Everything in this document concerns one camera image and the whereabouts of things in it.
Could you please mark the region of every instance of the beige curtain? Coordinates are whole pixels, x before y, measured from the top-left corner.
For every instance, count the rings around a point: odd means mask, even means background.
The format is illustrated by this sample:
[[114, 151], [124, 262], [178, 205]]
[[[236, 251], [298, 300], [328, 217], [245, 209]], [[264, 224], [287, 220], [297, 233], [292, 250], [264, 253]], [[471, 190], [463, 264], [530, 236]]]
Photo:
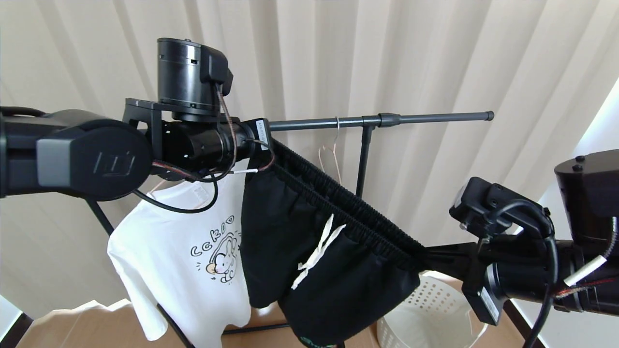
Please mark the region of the beige curtain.
[[[157, 98], [158, 37], [223, 51], [243, 120], [493, 110], [492, 122], [373, 135], [365, 199], [426, 245], [470, 240], [447, 213], [473, 175], [532, 199], [619, 76], [615, 0], [0, 2], [3, 105], [120, 119]], [[275, 135], [312, 161], [335, 130]], [[338, 159], [354, 190], [360, 129]], [[326, 170], [335, 175], [333, 161]], [[136, 203], [105, 204], [114, 224]], [[2, 294], [31, 316], [124, 290], [87, 206], [58, 194], [2, 202]]]

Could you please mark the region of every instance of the black shorts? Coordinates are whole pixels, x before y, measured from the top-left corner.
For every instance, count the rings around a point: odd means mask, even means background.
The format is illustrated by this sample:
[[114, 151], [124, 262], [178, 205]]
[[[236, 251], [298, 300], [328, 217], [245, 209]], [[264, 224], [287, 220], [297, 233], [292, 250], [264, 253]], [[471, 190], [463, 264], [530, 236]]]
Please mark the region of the black shorts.
[[[308, 347], [344, 342], [419, 286], [424, 247], [320, 169], [275, 142], [270, 169], [248, 174], [241, 215], [241, 257], [252, 307], [278, 301]], [[249, 168], [269, 161], [268, 151]], [[295, 289], [328, 218], [345, 224]]]

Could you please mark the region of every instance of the white label sticker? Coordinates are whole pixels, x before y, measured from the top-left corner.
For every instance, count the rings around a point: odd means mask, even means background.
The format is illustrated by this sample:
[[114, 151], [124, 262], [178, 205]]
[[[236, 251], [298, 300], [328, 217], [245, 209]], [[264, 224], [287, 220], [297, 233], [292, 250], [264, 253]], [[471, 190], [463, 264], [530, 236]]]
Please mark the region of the white label sticker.
[[[264, 120], [256, 121], [256, 128], [258, 129], [258, 139], [262, 142], [265, 142], [267, 145], [269, 145], [269, 137], [267, 136], [267, 129], [264, 126]], [[260, 145], [260, 148], [263, 151], [269, 149], [268, 147], [264, 145]]]
[[210, 193], [206, 191], [202, 185], [198, 185], [193, 189], [193, 193], [201, 202], [206, 202], [210, 199]]
[[486, 287], [482, 288], [481, 298], [483, 303], [486, 305], [486, 308], [492, 315], [492, 318], [494, 318], [495, 321], [498, 321], [499, 309], [496, 308], [494, 301], [492, 301], [492, 298], [490, 298], [490, 294], [488, 293], [488, 290], [486, 290]]

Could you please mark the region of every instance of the perforated plastic basket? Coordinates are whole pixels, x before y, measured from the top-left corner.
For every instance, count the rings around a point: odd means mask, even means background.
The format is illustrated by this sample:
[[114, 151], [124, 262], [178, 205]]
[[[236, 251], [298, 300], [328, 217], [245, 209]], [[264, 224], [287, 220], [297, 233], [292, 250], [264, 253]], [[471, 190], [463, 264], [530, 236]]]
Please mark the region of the perforated plastic basket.
[[472, 309], [456, 289], [428, 276], [400, 305], [378, 321], [381, 348], [466, 348], [486, 331], [473, 325]]

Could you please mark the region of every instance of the white drawstring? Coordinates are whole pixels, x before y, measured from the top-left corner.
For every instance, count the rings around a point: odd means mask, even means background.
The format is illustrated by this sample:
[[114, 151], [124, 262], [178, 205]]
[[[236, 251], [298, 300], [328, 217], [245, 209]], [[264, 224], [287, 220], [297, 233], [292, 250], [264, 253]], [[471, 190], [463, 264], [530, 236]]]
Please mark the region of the white drawstring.
[[327, 220], [327, 223], [324, 225], [324, 229], [322, 230], [322, 235], [320, 236], [320, 242], [318, 242], [318, 246], [316, 247], [316, 249], [314, 249], [314, 252], [312, 252], [312, 254], [309, 256], [306, 263], [299, 263], [298, 270], [299, 271], [302, 270], [303, 272], [301, 272], [301, 274], [299, 274], [299, 276], [295, 279], [295, 281], [292, 282], [292, 286], [291, 286], [292, 290], [295, 290], [299, 286], [299, 284], [301, 284], [301, 281], [305, 279], [305, 277], [308, 276], [310, 269], [312, 269], [312, 267], [314, 267], [318, 263], [318, 261], [322, 258], [325, 250], [327, 250], [327, 247], [329, 247], [329, 245], [333, 243], [335, 238], [337, 238], [337, 236], [344, 229], [344, 227], [346, 227], [346, 225], [341, 225], [340, 227], [337, 227], [333, 231], [333, 233], [331, 233], [331, 225], [333, 225], [333, 214], [331, 214], [331, 217], [329, 218], [329, 220]]

